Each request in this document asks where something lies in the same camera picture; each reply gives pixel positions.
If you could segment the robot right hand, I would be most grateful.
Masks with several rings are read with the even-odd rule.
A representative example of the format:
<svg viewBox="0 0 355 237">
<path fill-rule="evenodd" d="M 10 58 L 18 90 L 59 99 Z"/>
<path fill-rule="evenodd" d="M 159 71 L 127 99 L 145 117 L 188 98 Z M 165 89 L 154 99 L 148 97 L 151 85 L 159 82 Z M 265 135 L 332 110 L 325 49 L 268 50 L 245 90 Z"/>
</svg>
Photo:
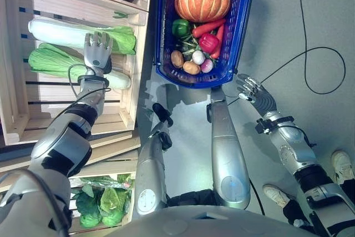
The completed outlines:
<svg viewBox="0 0 355 237">
<path fill-rule="evenodd" d="M 247 74 L 238 74 L 236 83 L 239 98 L 251 103 L 259 115 L 264 116 L 277 110 L 274 97 L 255 78 Z"/>
</svg>

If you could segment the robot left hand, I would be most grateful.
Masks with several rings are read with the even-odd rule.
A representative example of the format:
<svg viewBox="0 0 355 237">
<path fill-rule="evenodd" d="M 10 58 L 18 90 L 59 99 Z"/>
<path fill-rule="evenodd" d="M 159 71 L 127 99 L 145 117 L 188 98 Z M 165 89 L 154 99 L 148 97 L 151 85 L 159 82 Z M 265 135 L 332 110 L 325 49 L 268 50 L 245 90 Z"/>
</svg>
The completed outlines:
<svg viewBox="0 0 355 237">
<path fill-rule="evenodd" d="M 84 63 L 100 75 L 111 72 L 111 49 L 113 47 L 113 39 L 105 32 L 99 34 L 86 33 L 84 40 Z"/>
</svg>

